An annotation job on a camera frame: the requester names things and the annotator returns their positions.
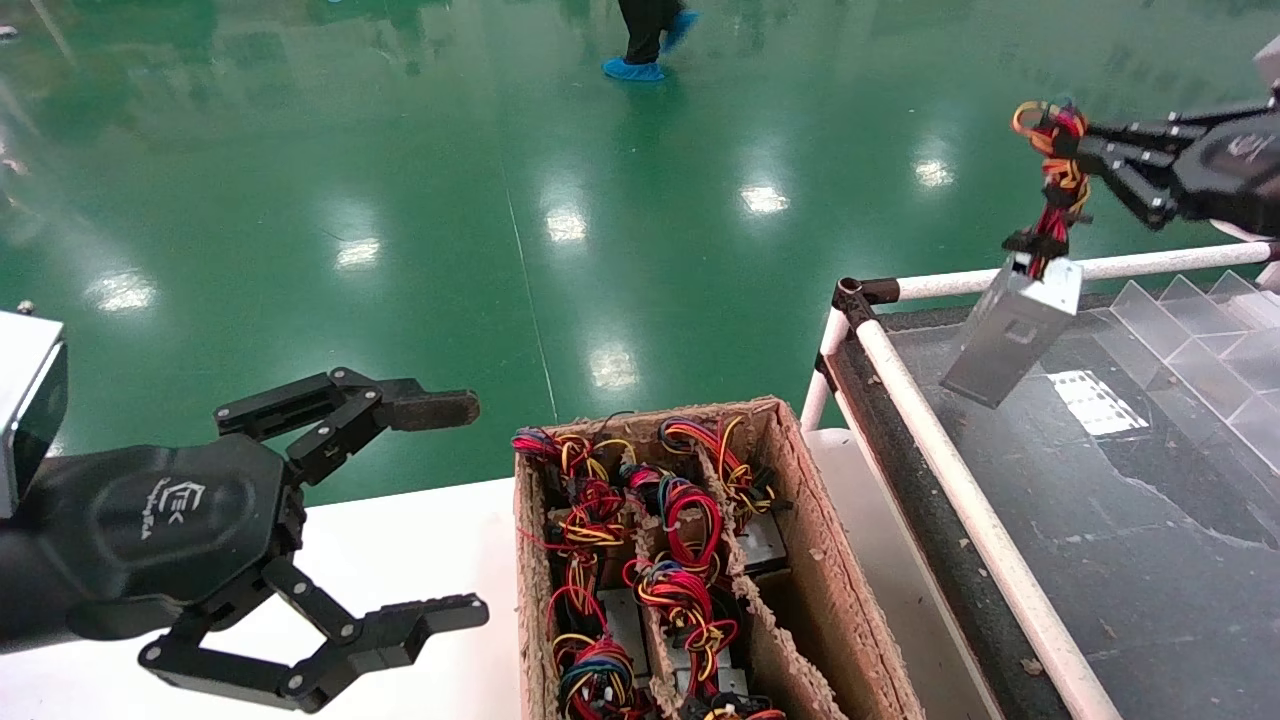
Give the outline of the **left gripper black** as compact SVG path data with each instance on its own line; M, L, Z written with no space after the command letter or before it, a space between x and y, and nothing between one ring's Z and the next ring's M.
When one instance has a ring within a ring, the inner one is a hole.
M172 626L138 656L168 685L305 714L364 675L413 665L433 635L486 624L488 605L453 594L355 618L288 559L306 520L296 487L319 484L384 430L467 427L480 413L471 389L338 366L219 407L224 437L207 445L49 459L28 488L29 642ZM257 443L294 430L285 461ZM285 665L201 646L273 594L323 634L308 657Z

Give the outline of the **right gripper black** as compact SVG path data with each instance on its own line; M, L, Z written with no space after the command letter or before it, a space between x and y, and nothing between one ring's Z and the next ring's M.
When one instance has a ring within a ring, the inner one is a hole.
M1275 97L1170 111L1162 120L1092 124L1076 145L1076 164L1152 231L1178 210L1188 220L1279 232Z

